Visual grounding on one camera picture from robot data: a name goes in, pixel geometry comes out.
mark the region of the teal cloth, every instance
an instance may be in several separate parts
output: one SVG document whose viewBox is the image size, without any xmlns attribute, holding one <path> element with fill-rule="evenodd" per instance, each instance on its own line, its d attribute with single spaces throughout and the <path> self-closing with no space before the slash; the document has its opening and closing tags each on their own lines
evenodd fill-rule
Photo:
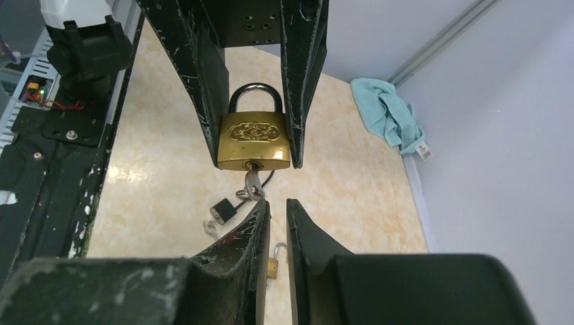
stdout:
<svg viewBox="0 0 574 325">
<path fill-rule="evenodd" d="M 426 141 L 414 120 L 412 104 L 397 95 L 395 86 L 382 80 L 358 78 L 351 81 L 353 97 L 369 132 L 399 146 L 400 154 L 412 154 Z"/>
</svg>

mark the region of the beige marble floor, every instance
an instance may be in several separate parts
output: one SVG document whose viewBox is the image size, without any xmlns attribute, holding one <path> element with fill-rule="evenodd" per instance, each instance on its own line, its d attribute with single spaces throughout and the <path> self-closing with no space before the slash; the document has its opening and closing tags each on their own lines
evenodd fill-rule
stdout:
<svg viewBox="0 0 574 325">
<path fill-rule="evenodd" d="M 260 81 L 282 93 L 279 58 L 253 48 L 228 49 L 226 56 L 232 91 Z M 271 107 L 259 92 L 240 102 L 240 110 Z M 209 208 L 224 197 L 237 203 L 243 176 L 212 166 L 191 100 L 146 25 L 88 257 L 195 255 L 213 243 L 202 227 Z M 349 84 L 332 77 L 322 76 L 317 87 L 304 168 L 278 171 L 267 198 L 272 246 L 286 240 L 286 199 L 298 198 L 320 227 L 356 253 L 426 251 L 400 155 L 365 130 Z M 278 279 L 268 280 L 265 323 L 291 324 L 289 301 L 282 252 Z"/>
</svg>

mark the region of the small brass padlock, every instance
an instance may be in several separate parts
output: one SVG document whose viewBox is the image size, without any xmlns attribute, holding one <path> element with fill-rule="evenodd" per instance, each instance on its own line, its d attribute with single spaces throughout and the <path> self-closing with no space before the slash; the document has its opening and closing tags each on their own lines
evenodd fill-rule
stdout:
<svg viewBox="0 0 574 325">
<path fill-rule="evenodd" d="M 277 252 L 279 251 L 280 247 L 285 247 L 287 249 L 287 244 L 284 242 L 280 242 L 279 244 L 275 245 L 275 253 L 273 254 L 273 258 L 269 258 L 267 261 L 267 277 L 269 279 L 276 279 L 277 278 L 277 270 L 279 268 L 279 260 L 277 259 Z"/>
<path fill-rule="evenodd" d="M 252 90 L 263 90 L 273 97 L 275 112 L 237 112 L 239 98 Z M 264 83 L 250 83 L 232 95 L 229 114 L 221 121 L 217 164 L 220 169 L 274 171 L 291 166 L 287 122 L 281 95 Z"/>
</svg>

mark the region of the screw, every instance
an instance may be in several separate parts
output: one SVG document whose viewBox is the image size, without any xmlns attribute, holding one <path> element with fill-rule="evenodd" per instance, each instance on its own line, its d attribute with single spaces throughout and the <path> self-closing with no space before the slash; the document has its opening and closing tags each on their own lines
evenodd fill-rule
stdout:
<svg viewBox="0 0 574 325">
<path fill-rule="evenodd" d="M 76 133 L 76 131 L 74 131 L 74 130 L 69 130 L 66 133 L 66 139 L 68 139 L 68 140 L 75 140 L 77 138 L 78 138 L 78 133 Z"/>
</svg>

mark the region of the white tag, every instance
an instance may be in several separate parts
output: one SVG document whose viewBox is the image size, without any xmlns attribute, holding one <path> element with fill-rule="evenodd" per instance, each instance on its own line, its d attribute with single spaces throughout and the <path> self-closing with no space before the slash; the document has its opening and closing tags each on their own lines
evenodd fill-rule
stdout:
<svg viewBox="0 0 574 325">
<path fill-rule="evenodd" d="M 424 142 L 416 146 L 416 152 L 421 157 L 422 161 L 427 161 L 433 156 L 431 149 L 428 149 L 428 146 Z"/>
</svg>

